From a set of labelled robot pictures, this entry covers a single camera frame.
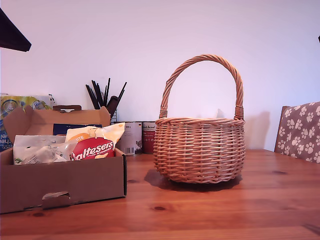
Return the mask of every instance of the box flap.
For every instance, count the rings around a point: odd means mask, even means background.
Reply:
[[[12,148],[0,152],[0,165],[14,164],[14,151]]]
[[[77,110],[59,112],[48,109],[33,110],[27,106],[25,112],[17,107],[3,119],[4,128],[12,143],[16,135],[52,135],[54,124],[101,124],[110,125],[110,114],[103,106],[100,110]]]
[[[16,135],[25,135],[30,127],[32,108],[27,106],[25,110],[26,112],[21,107],[17,107],[3,118],[6,134],[12,143],[15,142]]]
[[[127,158],[126,155],[120,151],[118,148],[114,149],[114,153],[116,157],[122,156],[123,158],[123,193],[126,196],[127,195]]]

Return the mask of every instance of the can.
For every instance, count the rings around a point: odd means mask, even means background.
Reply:
[[[125,121],[124,133],[115,147],[126,155],[142,154],[142,122]]]
[[[9,113],[11,113],[16,107],[19,106],[19,103],[16,100],[8,99],[1,103],[1,118],[4,118]]]
[[[155,134],[156,123],[154,121],[142,122],[142,152],[144,154],[154,153]]]

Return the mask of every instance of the basket handle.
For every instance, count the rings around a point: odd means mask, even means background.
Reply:
[[[244,89],[243,89],[243,83],[240,74],[238,73],[238,70],[232,66],[227,60],[225,60],[221,56],[212,55],[212,54],[203,54],[199,56],[194,56],[193,58],[190,58],[189,60],[182,63],[170,76],[170,78],[166,81],[165,89],[162,96],[162,102],[161,102],[161,109],[160,109],[160,118],[166,118],[168,116],[168,98],[170,94],[170,90],[172,85],[174,84],[177,77],[180,75],[180,73],[183,72],[187,67],[189,67],[192,64],[195,64],[197,62],[202,61],[213,61],[216,63],[221,64],[226,69],[229,70],[229,72],[232,74],[235,86],[236,86],[236,101],[235,101],[235,114],[234,119],[243,120],[244,119],[244,108],[243,108],[243,100],[244,100]]]

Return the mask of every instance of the maltesers logo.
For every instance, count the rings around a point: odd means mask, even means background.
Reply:
[[[103,137],[88,138],[79,141],[72,154],[75,160],[114,157],[114,142]]]

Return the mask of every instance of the cardboard box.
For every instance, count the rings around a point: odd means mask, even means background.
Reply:
[[[25,112],[18,107],[3,119],[9,139],[16,135],[52,135],[53,124],[110,124],[105,107],[61,113],[54,110]],[[0,213],[35,207],[52,208],[127,194],[126,156],[41,164],[13,165],[13,149],[0,153]]]

